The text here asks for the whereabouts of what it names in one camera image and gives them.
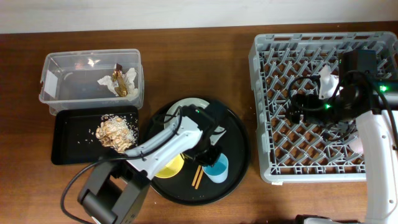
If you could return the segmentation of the wooden chopstick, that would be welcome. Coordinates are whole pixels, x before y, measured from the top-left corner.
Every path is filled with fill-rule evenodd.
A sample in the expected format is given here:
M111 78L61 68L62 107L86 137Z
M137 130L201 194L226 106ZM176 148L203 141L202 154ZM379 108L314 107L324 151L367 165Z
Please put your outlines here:
M195 172L195 175L194 175L194 178L193 178L193 181L192 181L192 187L196 188L197 180L198 180L198 178L200 176L200 172L201 172L201 166L198 166L197 167L197 171Z
M203 177L203 173L204 173L203 168L201 168L201 169L200 169L200 172L199 172L199 175L198 175L198 177L197 177L197 181L195 182L195 185L194 185L195 190L199 188L201 179L202 179L202 177Z

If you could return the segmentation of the blue cup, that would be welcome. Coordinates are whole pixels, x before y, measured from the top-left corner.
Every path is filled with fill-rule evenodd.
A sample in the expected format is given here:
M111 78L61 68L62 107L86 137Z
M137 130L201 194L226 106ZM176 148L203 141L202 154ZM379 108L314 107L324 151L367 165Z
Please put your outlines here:
M204 166L204 173L210 180L216 184L224 182L228 177L229 161L228 158L221 153L218 160L212 166Z

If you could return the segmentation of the yellow bowl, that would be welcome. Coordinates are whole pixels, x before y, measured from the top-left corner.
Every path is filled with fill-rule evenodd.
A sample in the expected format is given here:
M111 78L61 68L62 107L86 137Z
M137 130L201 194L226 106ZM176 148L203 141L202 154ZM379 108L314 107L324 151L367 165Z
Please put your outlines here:
M163 169L161 169L155 176L161 179L168 179L177 175L184 165L184 158L182 154L174 157L168 162Z

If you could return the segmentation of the grey round plate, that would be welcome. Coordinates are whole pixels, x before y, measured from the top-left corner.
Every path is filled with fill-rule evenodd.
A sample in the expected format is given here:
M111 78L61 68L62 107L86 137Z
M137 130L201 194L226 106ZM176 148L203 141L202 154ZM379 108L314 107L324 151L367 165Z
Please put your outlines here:
M167 111L167 114L173 115L178 110L179 106L195 105L197 107L205 109L209 104L210 103L208 101L203 100L201 98L184 98L174 103ZM178 114L176 117L172 118L169 122L164 124L164 129L167 129L170 125L175 124L177 121L178 121Z

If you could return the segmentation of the pink cup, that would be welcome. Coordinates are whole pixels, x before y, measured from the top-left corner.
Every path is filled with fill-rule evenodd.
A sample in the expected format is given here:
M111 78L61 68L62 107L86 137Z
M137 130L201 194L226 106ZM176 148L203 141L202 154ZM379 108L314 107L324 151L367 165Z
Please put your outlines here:
M362 144L361 138L359 137L358 132L355 132L351 135L351 141L348 143L348 146L355 153L358 153L358 154L364 153L363 144Z

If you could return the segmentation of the food scraps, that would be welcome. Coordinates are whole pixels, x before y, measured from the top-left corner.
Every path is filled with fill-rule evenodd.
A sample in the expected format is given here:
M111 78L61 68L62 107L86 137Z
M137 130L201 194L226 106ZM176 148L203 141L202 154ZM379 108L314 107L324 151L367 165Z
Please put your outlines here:
M128 121L128 118L127 115L116 114L101 116L101 122L94 135L103 147L110 147L122 154L136 145L138 139L137 119L130 116L132 121Z

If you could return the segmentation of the gold foil wrapper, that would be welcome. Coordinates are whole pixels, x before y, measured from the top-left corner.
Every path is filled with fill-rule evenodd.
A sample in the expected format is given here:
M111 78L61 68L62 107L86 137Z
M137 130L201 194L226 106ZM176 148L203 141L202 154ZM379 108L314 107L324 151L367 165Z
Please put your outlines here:
M120 97L125 97L128 94L128 89L127 86L124 82L123 79L123 72L122 72L122 66L120 64L115 65L115 69L113 72L112 76L112 81L117 83L118 85L114 88L115 92L120 96Z

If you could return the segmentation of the white tissue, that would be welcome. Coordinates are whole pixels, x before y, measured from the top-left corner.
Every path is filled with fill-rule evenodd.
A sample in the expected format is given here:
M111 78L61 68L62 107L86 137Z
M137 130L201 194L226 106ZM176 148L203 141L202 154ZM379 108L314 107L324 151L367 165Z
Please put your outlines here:
M112 81L112 76L106 75L103 78L99 79L97 82L100 85L107 86L108 90L114 93L116 96L119 96L114 88L118 85L117 83ZM134 80L137 76L137 72L135 68L130 68L126 73L123 73L123 79L128 89L128 94L125 97L136 97L138 95L138 88L136 88Z

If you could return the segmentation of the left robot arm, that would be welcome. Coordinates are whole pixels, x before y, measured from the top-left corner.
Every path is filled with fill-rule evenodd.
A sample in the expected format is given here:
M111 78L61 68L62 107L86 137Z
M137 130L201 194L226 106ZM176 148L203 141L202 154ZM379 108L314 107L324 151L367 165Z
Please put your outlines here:
M221 149L211 144L228 110L212 102L202 109L180 106L171 124L144 144L124 154L101 159L84 168L92 170L78 202L93 223L131 223L139 213L151 180L174 157L185 154L201 166L213 165Z

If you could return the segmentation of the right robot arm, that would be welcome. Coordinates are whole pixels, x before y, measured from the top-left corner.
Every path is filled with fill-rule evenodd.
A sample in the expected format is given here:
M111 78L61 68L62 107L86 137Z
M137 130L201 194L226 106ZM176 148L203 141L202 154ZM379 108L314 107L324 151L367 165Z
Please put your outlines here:
M354 120L366 164L366 223L397 223L397 81L345 84L338 96L289 97L286 116L329 126Z

